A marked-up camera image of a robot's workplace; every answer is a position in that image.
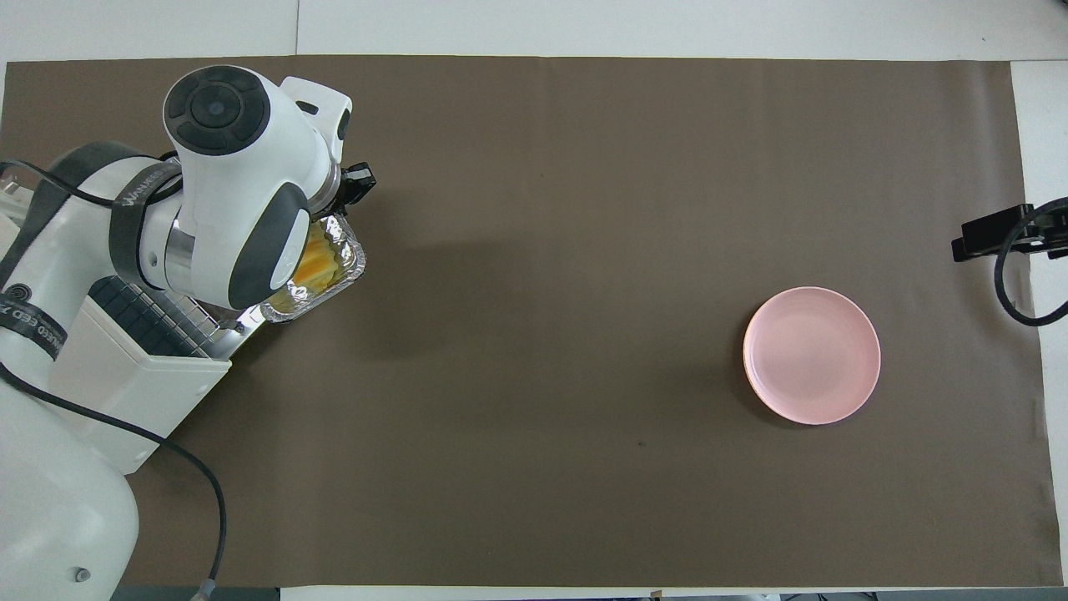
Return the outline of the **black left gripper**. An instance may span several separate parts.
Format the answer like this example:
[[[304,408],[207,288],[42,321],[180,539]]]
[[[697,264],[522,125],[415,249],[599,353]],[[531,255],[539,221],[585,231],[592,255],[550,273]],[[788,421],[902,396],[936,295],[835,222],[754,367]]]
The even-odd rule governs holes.
[[[346,217],[376,186],[377,179],[370,163],[358,163],[331,172],[330,179],[315,197],[315,218]]]

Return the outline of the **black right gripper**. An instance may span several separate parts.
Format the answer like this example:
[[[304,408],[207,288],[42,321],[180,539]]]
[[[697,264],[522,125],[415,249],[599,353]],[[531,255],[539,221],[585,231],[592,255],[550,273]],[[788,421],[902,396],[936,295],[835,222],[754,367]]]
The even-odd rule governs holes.
[[[1030,203],[998,210],[960,227],[960,236],[951,242],[951,258],[961,263],[981,256],[996,255],[1010,230],[1032,209]],[[1050,260],[1067,256],[1067,199],[1052,200],[1035,210],[1033,225],[1038,230],[1036,242],[1030,244],[1034,254],[1046,254]]]

